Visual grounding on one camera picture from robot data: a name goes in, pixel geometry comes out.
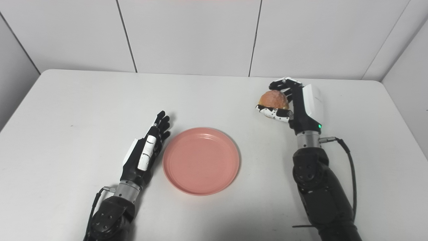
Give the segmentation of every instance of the connector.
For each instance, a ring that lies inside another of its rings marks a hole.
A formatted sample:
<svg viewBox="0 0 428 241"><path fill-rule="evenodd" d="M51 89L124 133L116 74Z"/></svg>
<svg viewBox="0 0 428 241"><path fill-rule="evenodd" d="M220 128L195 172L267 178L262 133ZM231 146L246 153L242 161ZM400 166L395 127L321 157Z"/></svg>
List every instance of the connector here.
<svg viewBox="0 0 428 241"><path fill-rule="evenodd" d="M327 143L327 142L334 142L336 141L336 137L335 136L330 136L330 137L323 137L319 139L320 143Z"/></svg>
<svg viewBox="0 0 428 241"><path fill-rule="evenodd" d="M116 192L116 188L114 188L114 187L109 187L109 186L104 186L104 187L103 187L103 190L105 190L105 191L109 191L109 192L111 192L111 193L115 193L115 192Z"/></svg>

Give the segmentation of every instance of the white table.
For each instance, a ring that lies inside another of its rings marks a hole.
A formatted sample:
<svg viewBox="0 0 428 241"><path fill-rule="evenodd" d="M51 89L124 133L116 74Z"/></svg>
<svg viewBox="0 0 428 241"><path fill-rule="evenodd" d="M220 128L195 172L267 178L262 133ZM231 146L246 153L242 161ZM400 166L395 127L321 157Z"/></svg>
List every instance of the white table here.
<svg viewBox="0 0 428 241"><path fill-rule="evenodd" d="M254 109L272 80L44 72L0 133L2 240L81 240L95 192L118 183L132 140L162 109L172 136L192 127L225 132L241 166L225 190L191 196L168 182L159 159L138 204L135 241L320 240L314 228L291 227L308 224L291 176L294 132ZM383 85L301 81L324 96L322 136L351 149L363 240L428 240L428 162ZM351 198L344 151L323 147Z"/></svg>

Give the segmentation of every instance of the pink plate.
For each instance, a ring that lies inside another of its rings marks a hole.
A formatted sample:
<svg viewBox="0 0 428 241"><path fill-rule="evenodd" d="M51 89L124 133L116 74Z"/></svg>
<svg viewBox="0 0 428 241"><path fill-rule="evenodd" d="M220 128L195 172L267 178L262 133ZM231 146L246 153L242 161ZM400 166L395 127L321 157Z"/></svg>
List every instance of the pink plate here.
<svg viewBox="0 0 428 241"><path fill-rule="evenodd" d="M168 180L191 195L211 195L225 189L238 168L238 150L232 140L210 128L181 132L163 155L163 171Z"/></svg>

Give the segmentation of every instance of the white wall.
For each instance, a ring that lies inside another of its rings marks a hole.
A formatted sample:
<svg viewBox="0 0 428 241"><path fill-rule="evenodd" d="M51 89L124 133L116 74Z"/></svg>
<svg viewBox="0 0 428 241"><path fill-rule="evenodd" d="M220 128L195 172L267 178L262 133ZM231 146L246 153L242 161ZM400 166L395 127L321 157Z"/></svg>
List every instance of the white wall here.
<svg viewBox="0 0 428 241"><path fill-rule="evenodd" d="M0 130L39 73L0 16Z"/></svg>
<svg viewBox="0 0 428 241"><path fill-rule="evenodd" d="M139 72L381 80L427 0L119 0ZM0 0L40 71L134 71L116 0Z"/></svg>
<svg viewBox="0 0 428 241"><path fill-rule="evenodd" d="M382 83L428 157L428 22Z"/></svg>
<svg viewBox="0 0 428 241"><path fill-rule="evenodd" d="M260 0L120 0L139 72L248 76Z"/></svg>
<svg viewBox="0 0 428 241"><path fill-rule="evenodd" d="M408 3L265 0L251 76L362 79Z"/></svg>
<svg viewBox="0 0 428 241"><path fill-rule="evenodd" d="M0 0L40 72L134 71L115 0Z"/></svg>

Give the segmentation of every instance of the prosthetic hand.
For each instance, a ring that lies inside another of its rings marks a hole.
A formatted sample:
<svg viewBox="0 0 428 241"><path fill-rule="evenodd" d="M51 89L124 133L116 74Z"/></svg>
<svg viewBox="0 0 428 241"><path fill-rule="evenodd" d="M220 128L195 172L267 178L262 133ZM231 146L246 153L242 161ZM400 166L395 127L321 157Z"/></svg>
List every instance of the prosthetic hand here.
<svg viewBox="0 0 428 241"><path fill-rule="evenodd" d="M151 178L151 168L162 150L163 142L169 137L169 117L161 111L149 132L135 140L125 158L122 176L116 190L104 187L97 193L89 217L84 241L125 241L131 222L135 218L135 200L141 189ZM99 210L92 216L102 190L114 192L101 202Z"/></svg>
<svg viewBox="0 0 428 241"><path fill-rule="evenodd" d="M319 90L309 84L303 86L289 77L274 81L271 90L279 90L293 100L293 110L257 105L265 116L287 122L297 136L298 150L293 155L293 178L311 225L323 241L361 241L354 225L356 186L352 158L343 140L320 138L323 105ZM329 168L329 159L321 143L338 141L350 158L353 174L354 208L351 207L339 180Z"/></svg>

